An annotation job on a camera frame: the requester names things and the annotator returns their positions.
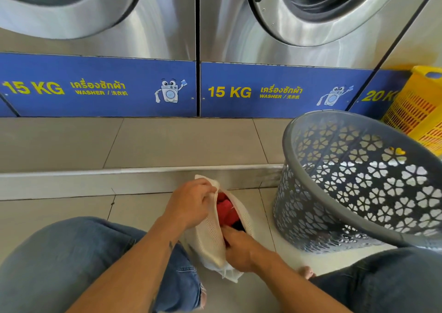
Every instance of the washing machine cartoon mascot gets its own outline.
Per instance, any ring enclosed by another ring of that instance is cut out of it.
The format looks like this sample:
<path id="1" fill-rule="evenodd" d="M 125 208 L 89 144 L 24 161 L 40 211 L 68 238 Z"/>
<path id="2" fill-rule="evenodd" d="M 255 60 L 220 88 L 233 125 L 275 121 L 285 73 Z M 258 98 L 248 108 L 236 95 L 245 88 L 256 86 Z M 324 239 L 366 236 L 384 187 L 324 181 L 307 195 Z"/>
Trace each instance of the washing machine cartoon mascot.
<path id="1" fill-rule="evenodd" d="M 181 81 L 180 88 L 178 88 L 175 79 L 172 79 L 170 82 L 167 82 L 165 79 L 163 79 L 161 83 L 161 89 L 155 92 L 156 103 L 160 102 L 160 97 L 158 96 L 158 93 L 160 92 L 163 92 L 164 102 L 175 104 L 178 103 L 178 91 L 186 85 L 187 83 L 184 79 Z"/>
<path id="2" fill-rule="evenodd" d="M 345 92 L 344 90 L 344 86 L 334 87 L 328 94 L 322 96 L 316 105 L 319 106 L 322 103 L 322 99 L 326 97 L 324 100 L 324 105 L 333 106 L 338 101 L 340 96 L 346 94 L 347 92 L 353 91 L 353 86 L 350 86 Z"/>

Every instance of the washer door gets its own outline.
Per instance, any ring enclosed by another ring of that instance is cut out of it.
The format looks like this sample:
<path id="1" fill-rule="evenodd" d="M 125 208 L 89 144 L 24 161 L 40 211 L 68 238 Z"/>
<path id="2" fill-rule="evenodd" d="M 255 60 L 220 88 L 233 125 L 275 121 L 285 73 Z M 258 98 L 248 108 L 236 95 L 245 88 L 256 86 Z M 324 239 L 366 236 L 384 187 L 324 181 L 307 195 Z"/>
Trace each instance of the washer door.
<path id="1" fill-rule="evenodd" d="M 257 19 L 278 40 L 319 46 L 361 26 L 388 0 L 249 0 Z"/>
<path id="2" fill-rule="evenodd" d="M 124 19 L 135 0 L 0 0 L 0 27 L 42 38 L 90 36 Z"/>

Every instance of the washer door rim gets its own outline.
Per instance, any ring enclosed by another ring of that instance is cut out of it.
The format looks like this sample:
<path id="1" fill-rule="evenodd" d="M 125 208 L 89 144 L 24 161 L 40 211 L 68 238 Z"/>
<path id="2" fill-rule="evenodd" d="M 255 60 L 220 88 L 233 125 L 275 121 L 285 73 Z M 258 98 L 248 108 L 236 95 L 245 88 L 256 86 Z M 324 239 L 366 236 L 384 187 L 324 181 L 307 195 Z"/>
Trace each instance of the washer door rim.
<path id="1" fill-rule="evenodd" d="M 62 6 L 41 6 L 0 0 L 0 27 L 40 38 L 83 38 L 118 23 L 133 1 L 80 0 Z"/>
<path id="2" fill-rule="evenodd" d="M 367 22 L 389 0 L 364 0 L 356 8 L 337 18 L 313 22 L 297 17 L 290 0 L 261 0 L 254 2 L 258 21 L 279 41 L 292 46 L 320 46 L 336 41 Z"/>

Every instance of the stainless steel step edge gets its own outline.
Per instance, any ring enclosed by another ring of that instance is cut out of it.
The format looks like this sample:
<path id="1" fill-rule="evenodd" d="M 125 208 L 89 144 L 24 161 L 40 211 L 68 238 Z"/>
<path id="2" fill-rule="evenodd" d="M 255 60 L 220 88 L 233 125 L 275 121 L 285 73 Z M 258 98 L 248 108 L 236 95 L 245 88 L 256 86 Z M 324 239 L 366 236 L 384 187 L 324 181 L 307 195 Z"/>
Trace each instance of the stainless steel step edge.
<path id="1" fill-rule="evenodd" d="M 0 200 L 172 192 L 195 174 L 226 189 L 278 186 L 283 164 L 0 173 Z"/>

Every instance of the blue denim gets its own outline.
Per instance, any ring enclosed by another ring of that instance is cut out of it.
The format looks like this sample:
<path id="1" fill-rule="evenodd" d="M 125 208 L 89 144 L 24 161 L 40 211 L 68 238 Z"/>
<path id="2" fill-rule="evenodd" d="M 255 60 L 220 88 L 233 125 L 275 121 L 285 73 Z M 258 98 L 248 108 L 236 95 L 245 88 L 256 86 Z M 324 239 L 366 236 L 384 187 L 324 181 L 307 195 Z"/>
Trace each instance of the blue denim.
<path id="1" fill-rule="evenodd" d="M 95 217 L 56 222 L 25 240 L 0 266 L 0 312 L 65 313 L 146 232 Z M 200 306 L 201 283 L 181 244 L 161 282 L 155 311 Z"/>
<path id="2" fill-rule="evenodd" d="M 311 282 L 354 313 L 442 312 L 442 255 L 425 249 L 380 252 Z"/>

